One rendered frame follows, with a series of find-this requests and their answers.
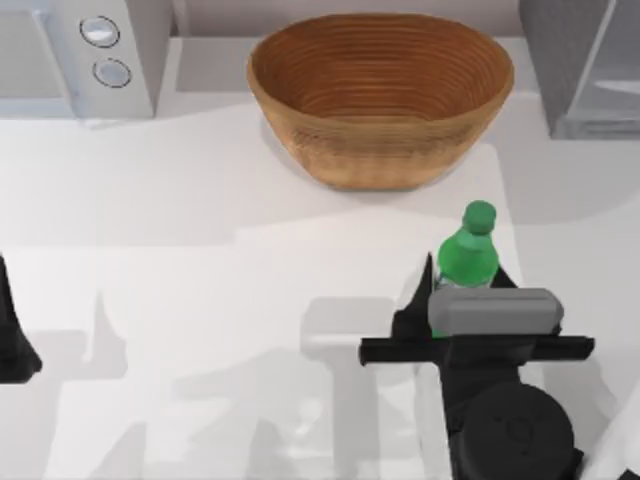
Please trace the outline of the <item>pale grey rounded box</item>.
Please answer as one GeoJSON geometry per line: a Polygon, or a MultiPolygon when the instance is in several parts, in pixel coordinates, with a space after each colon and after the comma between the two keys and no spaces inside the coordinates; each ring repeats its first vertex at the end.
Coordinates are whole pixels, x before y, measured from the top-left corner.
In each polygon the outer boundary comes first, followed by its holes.
{"type": "Polygon", "coordinates": [[[432,330],[456,335],[548,335],[561,325],[564,307],[544,288],[436,290],[428,303],[432,330]]]}

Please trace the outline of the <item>brown woven basket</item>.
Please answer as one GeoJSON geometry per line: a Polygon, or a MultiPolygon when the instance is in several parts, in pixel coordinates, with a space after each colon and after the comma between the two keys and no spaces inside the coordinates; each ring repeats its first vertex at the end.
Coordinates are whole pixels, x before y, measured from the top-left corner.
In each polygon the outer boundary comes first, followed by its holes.
{"type": "Polygon", "coordinates": [[[462,23],[343,13],[274,32],[247,82],[285,151],[336,189],[407,190],[454,167],[515,83],[508,52],[462,23]]]}

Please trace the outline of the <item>small round microwave knob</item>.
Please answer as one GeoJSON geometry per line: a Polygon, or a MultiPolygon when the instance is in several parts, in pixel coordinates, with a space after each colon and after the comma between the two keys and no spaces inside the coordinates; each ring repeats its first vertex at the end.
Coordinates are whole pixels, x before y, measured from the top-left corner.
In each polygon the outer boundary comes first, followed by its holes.
{"type": "Polygon", "coordinates": [[[93,65],[93,76],[101,85],[113,89],[124,88],[132,80],[130,68],[114,58],[96,61],[93,65]]]}

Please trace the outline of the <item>pale microwave oven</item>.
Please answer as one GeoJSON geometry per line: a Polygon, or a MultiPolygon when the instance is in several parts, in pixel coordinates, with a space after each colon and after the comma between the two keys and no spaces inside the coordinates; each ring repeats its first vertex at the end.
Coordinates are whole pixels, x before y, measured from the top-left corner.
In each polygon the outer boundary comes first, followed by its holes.
{"type": "Polygon", "coordinates": [[[0,0],[0,118],[153,117],[173,24],[172,0],[0,0]],[[82,38],[80,21],[95,16],[117,24],[113,47],[82,38]],[[130,68],[126,87],[94,78],[107,58],[130,68]]]}

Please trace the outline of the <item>green bottle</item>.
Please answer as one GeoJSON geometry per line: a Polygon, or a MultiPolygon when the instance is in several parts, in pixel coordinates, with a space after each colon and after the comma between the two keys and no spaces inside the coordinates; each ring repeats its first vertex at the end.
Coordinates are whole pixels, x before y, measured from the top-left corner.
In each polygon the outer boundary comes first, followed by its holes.
{"type": "Polygon", "coordinates": [[[495,207],[485,200],[466,206],[460,228],[440,245],[436,257],[434,289],[488,288],[500,267],[492,234],[495,207]]]}

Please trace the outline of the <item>large round microwave knob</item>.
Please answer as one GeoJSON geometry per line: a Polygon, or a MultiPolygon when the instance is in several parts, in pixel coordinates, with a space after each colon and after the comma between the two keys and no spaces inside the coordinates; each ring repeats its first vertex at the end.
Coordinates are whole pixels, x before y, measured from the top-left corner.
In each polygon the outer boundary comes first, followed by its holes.
{"type": "Polygon", "coordinates": [[[111,48],[120,39],[120,30],[117,24],[105,16],[95,16],[81,20],[79,31],[88,44],[97,48],[111,48]]]}

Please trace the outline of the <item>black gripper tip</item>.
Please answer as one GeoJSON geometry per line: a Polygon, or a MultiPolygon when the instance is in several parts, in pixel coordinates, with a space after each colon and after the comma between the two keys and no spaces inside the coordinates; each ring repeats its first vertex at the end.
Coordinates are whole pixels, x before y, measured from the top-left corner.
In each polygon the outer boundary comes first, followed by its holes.
{"type": "Polygon", "coordinates": [[[42,367],[18,320],[6,262],[0,254],[0,385],[27,383],[42,367]]]}

